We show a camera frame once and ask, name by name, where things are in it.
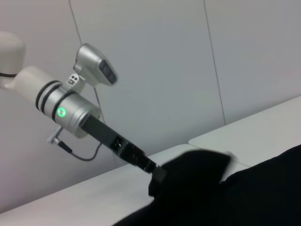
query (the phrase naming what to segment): black cloth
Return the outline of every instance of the black cloth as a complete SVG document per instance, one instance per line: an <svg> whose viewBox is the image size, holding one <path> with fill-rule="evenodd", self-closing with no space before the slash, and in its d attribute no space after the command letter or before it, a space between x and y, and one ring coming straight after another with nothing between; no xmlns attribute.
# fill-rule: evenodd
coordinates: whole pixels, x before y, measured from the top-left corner
<svg viewBox="0 0 301 226"><path fill-rule="evenodd" d="M220 182L230 156L193 151L164 164L154 201L115 226L301 225L301 146Z"/></svg>

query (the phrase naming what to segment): green led light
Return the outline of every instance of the green led light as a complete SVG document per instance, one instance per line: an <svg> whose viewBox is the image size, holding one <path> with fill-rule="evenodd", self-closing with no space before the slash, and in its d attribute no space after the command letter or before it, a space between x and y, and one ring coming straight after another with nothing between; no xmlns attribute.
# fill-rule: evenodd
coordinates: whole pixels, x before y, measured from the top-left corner
<svg viewBox="0 0 301 226"><path fill-rule="evenodd" d="M60 107L60 108L57 110L57 113L58 113L58 116L64 117L64 116L66 115L66 110L65 110L63 107Z"/></svg>

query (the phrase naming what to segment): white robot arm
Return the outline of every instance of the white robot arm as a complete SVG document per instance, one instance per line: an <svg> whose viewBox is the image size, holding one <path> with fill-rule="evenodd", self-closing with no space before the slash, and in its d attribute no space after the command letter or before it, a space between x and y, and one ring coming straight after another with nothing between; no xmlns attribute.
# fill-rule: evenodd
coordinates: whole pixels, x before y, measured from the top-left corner
<svg viewBox="0 0 301 226"><path fill-rule="evenodd" d="M121 159L152 173L157 181L165 178L166 172L141 149L98 120L99 107L76 92L83 82L95 86L98 83L113 85L117 81L116 71L98 49L86 43L78 50L73 68L76 74L71 75L64 85L39 68L22 69L24 55L25 44L18 37L0 32L0 88L16 91L76 137L90 134ZM58 140L56 143L72 153L64 142Z"/></svg>

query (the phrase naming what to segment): black cable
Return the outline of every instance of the black cable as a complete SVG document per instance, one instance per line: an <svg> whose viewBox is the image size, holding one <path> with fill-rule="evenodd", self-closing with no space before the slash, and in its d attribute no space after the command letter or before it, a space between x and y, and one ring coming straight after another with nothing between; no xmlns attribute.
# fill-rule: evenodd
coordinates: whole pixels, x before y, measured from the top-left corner
<svg viewBox="0 0 301 226"><path fill-rule="evenodd" d="M92 160L97 156L97 153L98 153L99 148L100 148L100 146L102 145L102 143L100 143L100 144L97 146L97 148L96 148L96 150L95 150L95 153L94 153L93 157L92 157L92 158L89 158L89 159L84 159L84 158L79 157L78 155L74 154L74 153L72 152L72 149L69 148L68 145L65 144L63 141L60 141L57 145L60 146L62 149L64 149L64 150L65 150L66 152L68 152L69 154L71 154L73 157L75 157L75 158L77 158L77 159L79 159L79 160L82 160L82 161L92 161Z"/></svg>

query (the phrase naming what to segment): white table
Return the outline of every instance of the white table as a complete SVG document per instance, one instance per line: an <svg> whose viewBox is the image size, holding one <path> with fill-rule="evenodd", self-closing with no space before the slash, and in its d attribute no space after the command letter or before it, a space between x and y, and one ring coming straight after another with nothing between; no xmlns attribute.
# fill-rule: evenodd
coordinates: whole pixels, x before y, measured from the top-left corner
<svg viewBox="0 0 301 226"><path fill-rule="evenodd" d="M301 144L301 97L196 137L189 144L232 152L238 162L254 166Z"/></svg>
<svg viewBox="0 0 301 226"><path fill-rule="evenodd" d="M158 164L196 148L179 145L150 158ZM232 164L224 178L244 170ZM126 165L0 215L3 226L109 226L152 201L151 176Z"/></svg>

